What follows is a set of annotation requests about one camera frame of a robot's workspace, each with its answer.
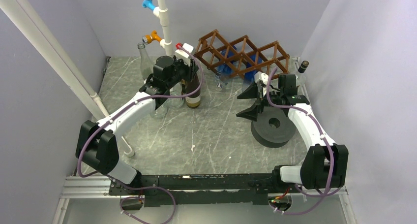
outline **bottle label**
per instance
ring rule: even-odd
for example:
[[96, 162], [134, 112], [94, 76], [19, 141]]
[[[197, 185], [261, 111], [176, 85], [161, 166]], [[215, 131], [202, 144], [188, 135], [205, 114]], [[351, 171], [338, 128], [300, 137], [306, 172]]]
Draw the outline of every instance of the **bottle label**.
[[197, 96], [197, 97], [185, 97], [185, 101], [188, 104], [196, 104], [196, 103], [200, 102], [200, 100], [201, 100], [201, 97], [200, 96]]

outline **brown bottle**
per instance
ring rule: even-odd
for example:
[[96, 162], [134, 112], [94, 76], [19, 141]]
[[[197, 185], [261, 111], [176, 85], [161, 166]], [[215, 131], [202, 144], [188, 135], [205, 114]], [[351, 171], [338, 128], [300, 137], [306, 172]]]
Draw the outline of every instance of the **brown bottle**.
[[[182, 87], [184, 89], [185, 87], [185, 94], [191, 93], [200, 85], [200, 81], [198, 79], [198, 76], [196, 75], [194, 79], [192, 79], [190, 82], [184, 82], [181, 81]], [[189, 97], [185, 97], [185, 103], [189, 108], [197, 108], [200, 106], [201, 103], [201, 97], [200, 97], [200, 91], [198, 90], [196, 93]]]

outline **purple wall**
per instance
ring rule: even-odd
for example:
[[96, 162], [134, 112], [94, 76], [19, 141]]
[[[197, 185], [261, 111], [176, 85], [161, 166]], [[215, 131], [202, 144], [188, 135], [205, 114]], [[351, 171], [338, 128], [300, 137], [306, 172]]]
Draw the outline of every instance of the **purple wall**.
[[[29, 0], [99, 89], [105, 55], [75, 0]], [[0, 217], [51, 223], [89, 111], [0, 10]]]
[[[157, 30], [159, 20], [143, 0], [78, 0], [107, 56], [138, 56], [141, 37]], [[330, 0], [166, 0], [173, 43], [197, 46], [198, 38], [218, 29], [229, 41], [242, 35], [261, 47], [278, 40], [299, 56]], [[164, 50], [152, 43], [150, 55]]]
[[416, 218], [417, 0], [331, 0], [303, 54], [327, 133], [349, 148], [358, 223]]

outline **cable tie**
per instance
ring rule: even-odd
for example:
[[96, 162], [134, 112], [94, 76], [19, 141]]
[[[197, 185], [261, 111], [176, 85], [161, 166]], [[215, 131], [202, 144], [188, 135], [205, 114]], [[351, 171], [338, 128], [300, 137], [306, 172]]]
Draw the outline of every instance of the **cable tie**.
[[308, 110], [308, 112], [305, 114], [306, 116], [310, 116], [311, 113], [313, 113], [313, 109], [310, 108], [310, 110]]

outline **wine bottle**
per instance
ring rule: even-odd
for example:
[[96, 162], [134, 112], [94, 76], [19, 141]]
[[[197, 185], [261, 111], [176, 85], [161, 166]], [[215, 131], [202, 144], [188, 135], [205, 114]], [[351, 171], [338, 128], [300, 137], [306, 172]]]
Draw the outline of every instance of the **wine bottle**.
[[[193, 92], [200, 85], [200, 81], [198, 79], [197, 74], [195, 75], [194, 79], [192, 79], [190, 82], [182, 82], [182, 83], [185, 83], [185, 94], [189, 94]], [[201, 93], [201, 89], [199, 89], [194, 94], [188, 97], [185, 97], [185, 103], [187, 104], [189, 108], [197, 108], [198, 106], [200, 106], [200, 103], [201, 103], [200, 93]]]
[[308, 67], [309, 62], [308, 61], [302, 61], [301, 65], [299, 66], [299, 68], [293, 72], [291, 72], [291, 74], [296, 75], [296, 87], [300, 88], [305, 84], [305, 81], [307, 80], [307, 78], [305, 77], [305, 75], [303, 74], [305, 72], [305, 70]]

